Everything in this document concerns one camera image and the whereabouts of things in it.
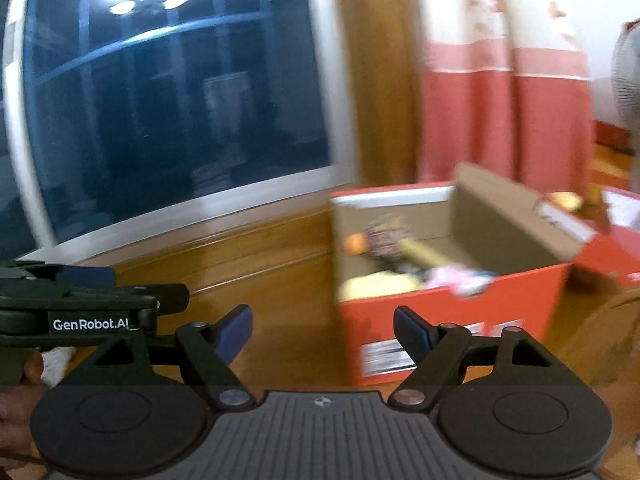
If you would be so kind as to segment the person's left hand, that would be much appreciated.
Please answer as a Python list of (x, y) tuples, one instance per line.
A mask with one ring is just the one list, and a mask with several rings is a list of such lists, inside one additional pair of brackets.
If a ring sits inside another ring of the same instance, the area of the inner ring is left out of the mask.
[(43, 395), (70, 368), (74, 348), (33, 351), (26, 360), (17, 386), (1, 388), (1, 478), (43, 479), (47, 471), (18, 460), (17, 455), (34, 454), (30, 418)]

